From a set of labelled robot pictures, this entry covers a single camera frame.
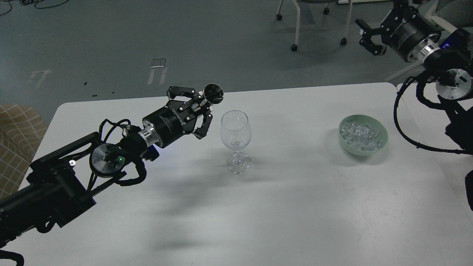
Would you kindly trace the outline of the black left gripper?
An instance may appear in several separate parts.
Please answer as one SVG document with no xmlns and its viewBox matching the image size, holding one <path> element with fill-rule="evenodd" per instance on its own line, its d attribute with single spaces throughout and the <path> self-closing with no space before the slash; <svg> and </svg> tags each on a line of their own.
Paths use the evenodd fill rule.
<svg viewBox="0 0 473 266">
<path fill-rule="evenodd" d="M 147 146 L 157 145 L 165 148 L 177 139 L 187 134 L 193 134 L 197 139 L 204 138 L 211 125 L 213 105 L 202 107 L 190 100 L 177 101 L 176 97 L 194 99 L 197 92 L 194 88 L 170 86 L 167 90 L 169 101 L 158 110 L 142 119 L 142 138 Z M 197 119 L 202 116 L 202 124 L 196 127 Z"/>
</svg>

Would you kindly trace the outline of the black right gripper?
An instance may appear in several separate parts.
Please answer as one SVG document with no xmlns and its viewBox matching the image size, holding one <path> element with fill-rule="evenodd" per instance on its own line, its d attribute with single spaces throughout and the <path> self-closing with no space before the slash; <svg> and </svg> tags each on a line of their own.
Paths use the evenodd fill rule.
<svg viewBox="0 0 473 266">
<path fill-rule="evenodd" d="M 419 11 L 409 5 L 409 0 L 394 0 L 394 7 L 385 17 L 379 28 L 371 28 L 364 20 L 356 19 L 360 27 L 361 39 L 359 44 L 374 56 L 384 55 L 386 45 L 404 60 L 414 61 L 414 48 L 424 40 L 438 42 L 441 32 L 428 20 L 419 14 Z M 381 36 L 382 44 L 375 44 L 373 36 Z"/>
</svg>

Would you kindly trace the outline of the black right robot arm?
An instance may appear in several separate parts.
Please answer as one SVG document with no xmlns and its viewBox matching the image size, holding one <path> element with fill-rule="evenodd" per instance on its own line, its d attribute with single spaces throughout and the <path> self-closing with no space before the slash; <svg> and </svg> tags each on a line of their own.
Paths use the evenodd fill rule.
<svg viewBox="0 0 473 266">
<path fill-rule="evenodd" d="M 464 109 L 460 105 L 460 101 L 472 98 L 471 34 L 435 15 L 439 1 L 425 15 L 421 15 L 416 4 L 421 6 L 423 1 L 395 0 L 378 28 L 357 19 L 355 22 L 361 35 L 359 43 L 374 56 L 383 55 L 391 48 L 405 62 L 417 59 L 424 67 L 421 74 L 408 77 L 402 83 L 395 98 L 394 123 L 404 140 L 418 149 L 472 155 L 472 108 Z M 413 82 L 417 82 L 416 98 L 421 104 L 446 113 L 450 123 L 445 128 L 445 135 L 460 147 L 458 150 L 424 145 L 402 131 L 397 109 L 401 97 Z"/>
</svg>

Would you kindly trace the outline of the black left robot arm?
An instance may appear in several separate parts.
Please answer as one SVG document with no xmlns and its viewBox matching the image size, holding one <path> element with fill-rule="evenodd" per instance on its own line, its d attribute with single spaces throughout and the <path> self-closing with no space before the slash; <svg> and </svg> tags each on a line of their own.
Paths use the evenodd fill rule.
<svg viewBox="0 0 473 266">
<path fill-rule="evenodd" d="M 64 227 L 113 184 L 142 183 L 147 177 L 144 162 L 159 157 L 157 148 L 184 135 L 207 135 L 211 112 L 224 92 L 214 83 L 202 91 L 170 86 L 167 97 L 167 104 L 145 116 L 142 126 L 129 119 L 104 119 L 97 131 L 33 161 L 29 185 L 1 200 L 1 247 L 31 229 L 48 233 L 55 225 Z"/>
</svg>

